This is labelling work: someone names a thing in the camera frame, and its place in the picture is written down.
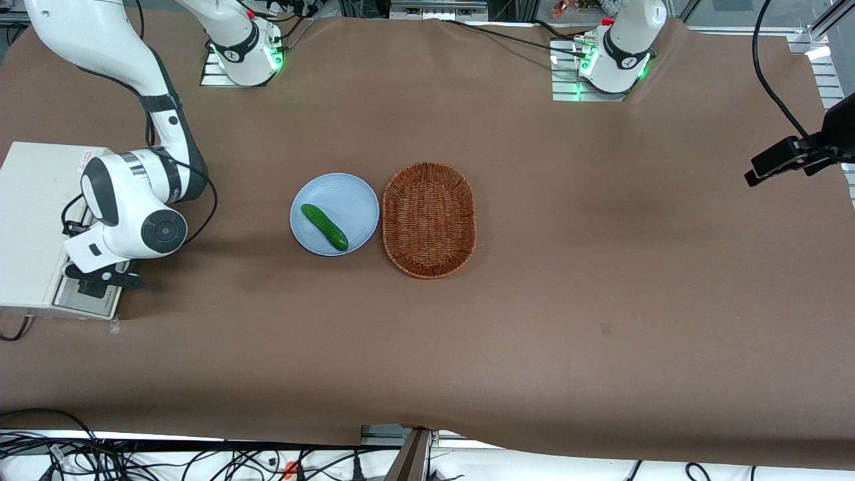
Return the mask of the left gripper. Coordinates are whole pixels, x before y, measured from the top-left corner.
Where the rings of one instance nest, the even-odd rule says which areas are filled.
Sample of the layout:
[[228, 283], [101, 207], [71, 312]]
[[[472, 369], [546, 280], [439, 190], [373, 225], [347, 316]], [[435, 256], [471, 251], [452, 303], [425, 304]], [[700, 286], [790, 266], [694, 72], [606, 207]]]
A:
[[751, 170], [744, 174], [745, 182], [754, 188], [788, 171], [801, 170], [806, 176], [836, 164], [853, 164], [854, 124], [824, 123], [815, 134], [804, 139], [807, 156], [801, 141], [794, 135], [785, 137], [751, 159]]

